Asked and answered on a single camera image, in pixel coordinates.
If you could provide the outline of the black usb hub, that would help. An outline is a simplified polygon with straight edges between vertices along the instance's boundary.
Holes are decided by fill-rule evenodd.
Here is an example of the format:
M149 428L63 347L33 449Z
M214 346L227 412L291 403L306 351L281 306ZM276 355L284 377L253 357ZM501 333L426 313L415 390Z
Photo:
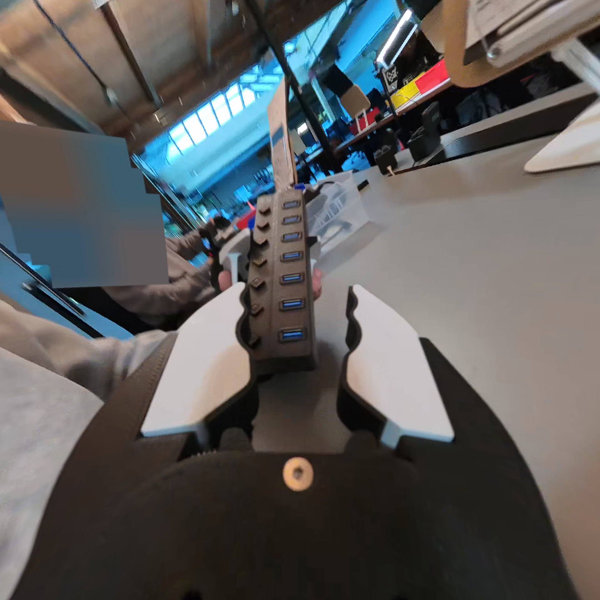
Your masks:
M248 327L262 376L317 366L313 284L304 191L257 200L249 253Z

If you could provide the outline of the grey desk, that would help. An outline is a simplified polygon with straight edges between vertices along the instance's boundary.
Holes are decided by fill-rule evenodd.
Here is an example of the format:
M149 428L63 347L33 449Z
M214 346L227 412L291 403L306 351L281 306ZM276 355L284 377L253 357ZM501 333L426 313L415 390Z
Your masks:
M320 262L319 368L260 387L258 451L338 452L348 287L430 339L536 478L583 599L599 599L599 166L532 175L537 139L382 177L369 222Z

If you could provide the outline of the ceiling tube light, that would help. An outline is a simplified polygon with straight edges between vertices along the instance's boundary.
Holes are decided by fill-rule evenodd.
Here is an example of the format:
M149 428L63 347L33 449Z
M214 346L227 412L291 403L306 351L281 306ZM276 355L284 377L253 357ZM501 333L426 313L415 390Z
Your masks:
M418 33L419 26L414 11L410 8L405 10L376 56L377 67L390 69Z

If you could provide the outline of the person's left forearm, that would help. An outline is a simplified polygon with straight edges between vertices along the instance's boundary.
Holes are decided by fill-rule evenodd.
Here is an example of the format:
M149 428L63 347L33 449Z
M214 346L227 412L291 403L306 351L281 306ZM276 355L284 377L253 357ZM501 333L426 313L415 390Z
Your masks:
M204 239L218 232L214 220L181 237L166 238L168 282L139 286L110 286L103 290L123 309L155 329L177 328L190 313L216 294L211 282L211 259L200 267L191 260L204 252Z

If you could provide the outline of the black metal pole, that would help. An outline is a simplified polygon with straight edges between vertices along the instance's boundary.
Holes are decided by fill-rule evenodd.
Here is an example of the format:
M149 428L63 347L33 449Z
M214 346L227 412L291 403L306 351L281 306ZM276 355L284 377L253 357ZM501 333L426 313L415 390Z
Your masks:
M341 173L343 171L342 162L334 153L334 149L329 143L329 140L325 134L323 127L319 123L316 114L311 109L310 104L306 101L304 93L302 91L302 87L299 85L298 80L296 79L296 75L290 68L288 60L286 59L283 44L276 41L274 35L272 34L271 30L267 25L264 13L259 8L257 2L244 1L244 3L248 11L250 12L252 19L256 23L259 33L262 35L269 48L272 50L278 63L280 64L283 70L284 78L286 79L286 83L288 83L291 86L294 96L296 97L296 100L298 101L302 112L304 113L305 119L307 123L310 124L312 133L314 134L315 138L318 140L321 146L324 160L327 162L327 165L333 169L334 173Z

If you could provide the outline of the printed clipboard paper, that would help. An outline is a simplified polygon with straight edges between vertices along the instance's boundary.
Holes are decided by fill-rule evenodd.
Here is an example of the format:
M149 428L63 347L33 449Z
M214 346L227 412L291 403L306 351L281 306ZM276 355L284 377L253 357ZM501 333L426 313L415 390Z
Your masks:
M469 1L467 33L479 38L530 9L545 8L555 1Z

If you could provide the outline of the skylight window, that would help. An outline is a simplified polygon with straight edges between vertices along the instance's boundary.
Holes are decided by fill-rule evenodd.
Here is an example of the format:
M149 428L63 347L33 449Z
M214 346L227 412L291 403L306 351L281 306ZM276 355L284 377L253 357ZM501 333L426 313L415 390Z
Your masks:
M236 116L245 113L259 99L273 92L282 76L283 69L278 62L258 63L228 87L216 92L170 128L166 162L173 164Z

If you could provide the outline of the black charging dock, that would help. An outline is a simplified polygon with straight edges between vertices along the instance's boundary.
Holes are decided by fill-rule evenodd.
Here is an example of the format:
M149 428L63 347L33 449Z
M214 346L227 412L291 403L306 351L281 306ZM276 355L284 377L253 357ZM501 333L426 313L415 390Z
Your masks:
M440 145L440 108L439 102L434 101L421 115L421 126L410 136L407 149L414 163L429 157Z
M380 129L375 141L374 160L379 171L384 176L393 175L398 168L396 153L398 153L398 138L390 128Z

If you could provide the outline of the clear plastic container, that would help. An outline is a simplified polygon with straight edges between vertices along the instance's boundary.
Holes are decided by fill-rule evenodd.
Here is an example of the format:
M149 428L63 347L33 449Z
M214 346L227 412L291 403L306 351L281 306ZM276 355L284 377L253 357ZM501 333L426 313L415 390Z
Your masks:
M351 171L306 185L304 199L307 231L320 243L321 256L333 251L370 222L362 192Z

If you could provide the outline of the red plastic bin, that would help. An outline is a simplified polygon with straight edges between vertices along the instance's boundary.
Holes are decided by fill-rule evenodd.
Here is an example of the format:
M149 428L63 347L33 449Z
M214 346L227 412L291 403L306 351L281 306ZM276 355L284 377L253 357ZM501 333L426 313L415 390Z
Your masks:
M430 69L423 72L415 79L415 84L420 95L429 93L433 89L450 82L448 72L446 70L445 59L441 59Z

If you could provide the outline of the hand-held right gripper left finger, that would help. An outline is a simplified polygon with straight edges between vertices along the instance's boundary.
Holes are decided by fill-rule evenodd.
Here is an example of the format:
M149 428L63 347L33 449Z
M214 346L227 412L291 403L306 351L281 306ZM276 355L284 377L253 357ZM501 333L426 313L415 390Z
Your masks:
M144 438L192 434L201 448L215 448L227 429L252 428L259 392L243 340L246 291L234 284L178 329L140 427Z

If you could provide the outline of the yellow plastic bin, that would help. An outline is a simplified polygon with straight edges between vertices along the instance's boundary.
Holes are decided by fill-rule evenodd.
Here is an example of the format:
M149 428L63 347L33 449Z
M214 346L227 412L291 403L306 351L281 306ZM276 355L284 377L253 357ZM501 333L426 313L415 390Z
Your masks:
M416 84L416 79L409 81L391 95L394 110L397 111L406 104L414 103L414 99L417 98L419 94L420 92Z

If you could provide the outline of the brown cardboard panel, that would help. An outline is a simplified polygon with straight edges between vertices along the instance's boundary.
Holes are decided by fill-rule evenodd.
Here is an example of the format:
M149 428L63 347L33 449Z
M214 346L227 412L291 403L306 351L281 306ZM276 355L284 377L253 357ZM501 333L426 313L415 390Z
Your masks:
M284 76L267 107L271 165L276 192L293 188L298 183L296 155L289 136L288 104L289 82Z

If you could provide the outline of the grey sweatshirt sleeve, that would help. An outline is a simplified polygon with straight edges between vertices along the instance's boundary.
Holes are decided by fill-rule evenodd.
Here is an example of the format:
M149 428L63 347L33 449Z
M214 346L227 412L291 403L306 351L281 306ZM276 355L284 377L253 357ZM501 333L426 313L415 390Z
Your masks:
M1 301L1 599L23 573L79 437L166 337L87 339Z

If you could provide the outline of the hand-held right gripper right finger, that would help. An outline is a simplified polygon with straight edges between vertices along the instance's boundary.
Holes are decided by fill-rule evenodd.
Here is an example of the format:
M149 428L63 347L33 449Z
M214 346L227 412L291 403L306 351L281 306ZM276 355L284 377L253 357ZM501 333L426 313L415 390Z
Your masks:
M454 428L416 330L362 285L349 287L338 414L397 448L403 437L451 443Z

